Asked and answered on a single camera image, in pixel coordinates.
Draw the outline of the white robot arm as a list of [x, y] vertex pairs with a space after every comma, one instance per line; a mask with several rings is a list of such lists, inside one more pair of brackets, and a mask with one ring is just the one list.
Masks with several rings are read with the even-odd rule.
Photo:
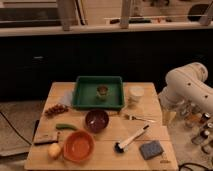
[[161, 106], [174, 109], [183, 101], [191, 101], [213, 114], [213, 88], [205, 84], [207, 78], [208, 70], [199, 62], [170, 70], [165, 77], [166, 86], [159, 93]]

